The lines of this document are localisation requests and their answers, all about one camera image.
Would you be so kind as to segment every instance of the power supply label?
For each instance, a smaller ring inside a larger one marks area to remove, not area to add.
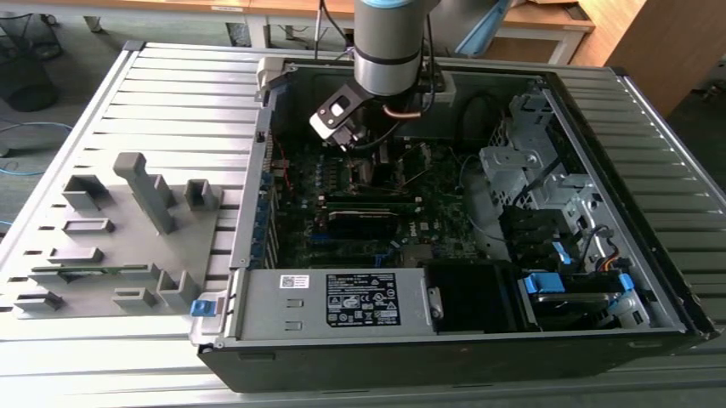
[[[400,326],[393,274],[327,275],[331,327]]]

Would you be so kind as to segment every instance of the circuit board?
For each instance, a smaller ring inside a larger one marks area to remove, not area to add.
[[[395,139],[385,162],[379,150],[345,155],[300,139],[276,139],[272,161],[277,268],[408,267],[480,255],[458,188],[462,157],[447,144]]]

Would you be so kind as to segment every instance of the slotted metal platform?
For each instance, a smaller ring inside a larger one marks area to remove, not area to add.
[[[62,203],[58,192],[76,169],[107,172],[117,152],[141,151],[149,172],[163,173],[168,184],[208,179],[223,187],[204,283],[207,291],[221,289],[260,106],[256,63],[271,54],[311,57],[291,51],[157,43],[123,51],[4,239],[0,264],[12,252],[25,251],[38,226],[60,216],[62,208],[53,206]],[[608,69],[454,59],[440,63],[559,74],[702,305],[723,324],[726,201],[631,79]],[[8,274],[4,270],[2,282]],[[183,315],[17,320],[12,294],[26,285],[21,279],[10,280],[0,297],[0,400],[22,405],[32,405],[33,398],[48,398],[57,406],[435,405],[606,392],[615,398],[627,391],[726,385],[726,337],[719,337],[678,355],[636,360],[594,378],[480,388],[241,395],[225,388],[197,359]],[[41,390],[41,395],[30,389]]]

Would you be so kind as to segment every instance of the white sticker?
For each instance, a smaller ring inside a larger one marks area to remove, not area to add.
[[[241,7],[212,6],[212,10],[215,10],[215,11],[233,11],[236,13],[241,13]]]
[[[280,289],[307,289],[309,275],[280,275]]]

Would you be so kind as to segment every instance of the black plastic bracket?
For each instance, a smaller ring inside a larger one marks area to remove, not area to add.
[[[329,96],[315,115],[317,115],[323,125],[328,129],[335,129],[348,119],[360,105],[372,98],[373,95],[363,89],[353,79],[351,79]],[[340,112],[339,115],[335,115],[333,112],[331,112],[333,105],[337,105],[339,108],[343,109],[343,112]]]

